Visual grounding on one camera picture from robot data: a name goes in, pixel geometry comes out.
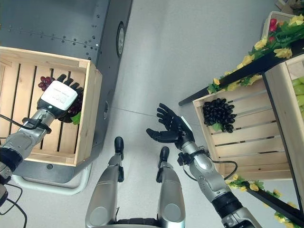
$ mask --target dark grapes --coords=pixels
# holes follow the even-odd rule
[[[203,106],[204,124],[212,126],[215,123],[221,124],[222,132],[233,132],[233,123],[236,114],[232,114],[234,105],[226,103],[226,99],[217,98],[211,102],[205,102]]]

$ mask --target wooden slat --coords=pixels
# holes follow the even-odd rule
[[[51,69],[46,67],[38,66],[36,69],[36,76],[35,76],[35,82],[33,87],[33,95],[32,100],[30,104],[30,112],[29,116],[32,117],[35,112],[37,111],[37,102],[41,95],[43,94],[43,91],[41,88],[38,87],[38,84],[41,82],[41,77],[50,77],[51,76]],[[40,149],[41,143],[38,143],[34,148]]]
[[[263,139],[253,142],[243,142],[232,145],[217,146],[216,151],[219,157],[254,154],[270,151],[284,151],[281,137]]]
[[[235,122],[233,123],[233,127],[235,129],[240,127],[247,127],[256,124],[263,124],[267,122],[271,122],[276,120],[275,114],[272,109],[268,109],[265,111],[244,115],[241,117],[236,117]],[[215,130],[212,126],[208,127],[211,133],[215,133]]]
[[[222,134],[212,135],[213,142],[215,145],[233,143],[245,140],[253,140],[258,138],[265,138],[269,136],[279,135],[279,129],[277,123],[268,123],[255,127],[249,127],[240,130],[234,130],[233,133],[227,133],[223,137]]]
[[[236,102],[232,102],[234,105],[233,113],[239,114],[243,112],[249,112],[263,107],[271,107],[268,94],[262,93],[253,97],[248,97]]]
[[[29,116],[30,97],[32,94],[35,66],[21,64],[15,97],[13,120],[22,123]],[[12,124],[11,133],[17,132],[18,126]]]
[[[267,165],[267,164],[281,164],[287,163],[285,152],[264,153],[257,155],[239,156],[233,158],[219,158],[220,161],[235,161],[238,166],[251,165]],[[234,167],[234,164],[228,163],[226,167]]]
[[[79,164],[91,154],[95,131],[102,75],[94,64],[89,63],[85,78],[85,92],[76,146],[75,163]]]
[[[53,77],[57,79],[60,75],[65,74],[68,76],[68,71],[62,70],[62,69],[54,69],[53,71]],[[53,123],[51,123],[50,128],[52,129],[51,134],[47,134],[43,138],[43,144],[42,149],[43,150],[50,150],[50,151],[57,151],[58,148],[58,140],[60,136],[60,126],[61,121],[54,120]]]
[[[3,84],[0,95],[0,114],[12,117],[12,109],[15,100],[15,89],[18,77],[19,64],[13,63],[12,67],[6,67],[3,76]],[[0,118],[0,137],[8,137],[10,123]]]
[[[234,170],[234,167],[226,167],[226,173],[229,174]],[[271,172],[271,171],[289,171],[288,163],[281,164],[267,164],[267,165],[250,165],[250,166],[239,166],[237,173],[245,172]]]
[[[22,50],[10,47],[0,47],[0,58],[3,61],[13,61],[18,63],[28,63],[35,66],[45,66],[49,68],[61,68],[67,71],[86,71],[85,59],[60,56],[50,53]]]
[[[304,55],[296,58],[303,61]],[[304,205],[304,123],[286,64],[281,63],[267,71],[266,79],[288,148],[301,202]]]
[[[83,73],[71,72],[71,78],[84,87],[86,76]],[[78,125],[63,123],[59,152],[74,153],[76,147]]]
[[[0,64],[0,94],[3,85],[4,69],[5,69],[5,65]]]
[[[199,98],[194,101],[194,106],[195,107],[203,106],[206,101],[212,101],[217,98],[221,98],[221,99],[225,98],[227,99],[227,101],[231,101],[241,97],[253,95],[265,89],[266,88],[263,80],[258,80],[252,86],[239,87],[235,91],[217,92],[216,94],[210,94],[202,98]]]

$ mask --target wire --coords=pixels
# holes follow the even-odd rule
[[[214,160],[212,160],[212,159],[211,159],[211,161],[212,161],[213,163],[219,163],[219,164],[223,164],[223,163],[232,163],[232,164],[235,165],[234,170],[233,170],[227,177],[225,177],[224,180],[227,180],[229,177],[231,177],[233,174],[235,174],[235,172],[236,172],[237,169],[238,169],[238,164],[237,164],[235,161],[214,161]]]
[[[7,120],[7,121],[9,121],[9,122],[11,122],[12,124],[14,124],[14,125],[17,125],[18,127],[21,127],[21,128],[24,128],[24,129],[27,129],[27,130],[34,130],[34,129],[36,129],[37,127],[38,127],[38,125],[41,123],[41,119],[37,119],[36,120],[36,123],[35,123],[35,125],[33,126],[33,127],[26,127],[26,126],[23,126],[23,125],[21,125],[21,124],[19,124],[18,122],[16,122],[16,121],[13,121],[12,119],[9,119],[8,117],[6,117],[6,116],[4,116],[4,115],[2,115],[2,114],[0,114],[0,117],[1,118],[3,118],[3,119],[5,119],[5,120]]]
[[[12,201],[12,200],[10,200],[8,198],[6,200],[8,202],[11,202],[12,204],[14,204],[20,210],[20,212],[23,214],[23,216],[24,216],[24,225],[23,225],[23,228],[26,228],[27,222],[28,222],[28,217],[27,217],[26,213],[24,212],[24,210],[17,203],[15,203],[14,201]]]
[[[184,173],[185,173],[190,179],[192,179],[192,180],[194,180],[194,181],[198,181],[197,179],[195,179],[194,177],[191,177],[191,176],[187,173],[187,171],[185,170],[184,164],[182,165],[182,169],[184,170]]]
[[[12,186],[12,187],[14,187],[14,188],[20,189],[20,195],[19,195],[19,197],[17,198],[17,200],[15,201],[15,203],[17,203],[17,202],[19,201],[19,199],[21,198],[21,196],[22,196],[22,193],[23,193],[22,188],[20,188],[19,186],[13,185],[13,184],[6,184],[6,185],[9,185],[9,186]],[[10,207],[7,211],[5,211],[4,213],[1,213],[1,212],[0,212],[0,215],[5,215],[5,214],[7,214],[14,206],[15,206],[15,205],[13,204],[13,206],[11,206],[11,207]]]

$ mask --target artificial flower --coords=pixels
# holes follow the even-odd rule
[[[302,25],[304,20],[304,16],[301,14],[300,16],[294,16],[293,18],[291,18],[289,20],[288,25],[289,26],[298,26],[298,25]]]
[[[253,54],[253,55],[251,55],[251,56],[245,56],[244,57],[244,59],[243,59],[243,62],[242,62],[242,64],[244,65],[244,66],[246,66],[246,65],[248,65],[249,63],[251,63],[253,60],[254,60],[254,58],[255,58],[255,55]]]
[[[240,80],[233,82],[227,86],[227,91],[234,91],[236,88],[240,87],[241,85],[239,84]]]
[[[214,78],[213,83],[216,84],[216,85],[219,85],[219,80],[217,78]]]
[[[253,191],[258,191],[258,186],[256,184],[250,184],[250,189]]]
[[[275,49],[274,52],[278,58],[290,58],[293,55],[290,48],[279,48]]]
[[[296,208],[296,205],[293,202],[288,202],[287,203],[289,206],[292,206],[293,208]]]
[[[236,180],[238,179],[238,175],[237,175],[237,174],[234,174],[233,177],[232,177],[232,179],[233,179],[234,181],[236,181]]]
[[[287,228],[294,228],[294,225],[293,225],[291,222],[284,222],[284,225],[285,225]]]
[[[260,80],[261,78],[261,75],[253,75],[249,80],[248,86],[254,84],[255,81]]]
[[[255,44],[255,49],[258,51],[262,49],[267,43],[267,38],[263,37],[260,41]]]
[[[282,193],[280,193],[278,190],[274,189],[273,193],[279,197],[282,196]]]
[[[242,186],[239,188],[241,191],[247,191],[247,188],[245,186]]]
[[[286,221],[285,218],[281,218],[281,217],[279,217],[278,215],[275,215],[275,218],[279,221],[279,223],[283,223],[283,222]]]
[[[240,63],[239,65],[237,65],[237,69],[239,70],[240,68],[242,68],[244,65],[242,63]]]
[[[227,76],[227,75],[230,75],[232,72],[231,71],[225,71],[224,75]]]

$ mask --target concrete floor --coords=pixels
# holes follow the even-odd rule
[[[206,145],[192,104],[178,102],[205,87],[213,77],[233,69],[261,36],[262,25],[275,0],[134,0],[126,35],[110,123],[104,148],[94,162],[87,188],[74,196],[24,189],[20,206],[28,228],[81,228],[95,184],[114,153],[114,138],[125,142],[125,181],[118,185],[118,219],[156,217],[160,184],[155,182],[159,151],[164,144],[149,138],[145,129],[164,130],[156,108],[162,102],[191,124],[198,145]],[[180,178],[186,205],[186,227],[221,228],[220,217],[178,166],[173,145],[169,162]],[[291,180],[266,181],[283,200],[296,203]],[[12,199],[17,191],[8,187]],[[235,190],[262,227],[284,227],[274,210],[247,193]],[[0,217],[0,226],[19,228],[23,216],[13,209]]]

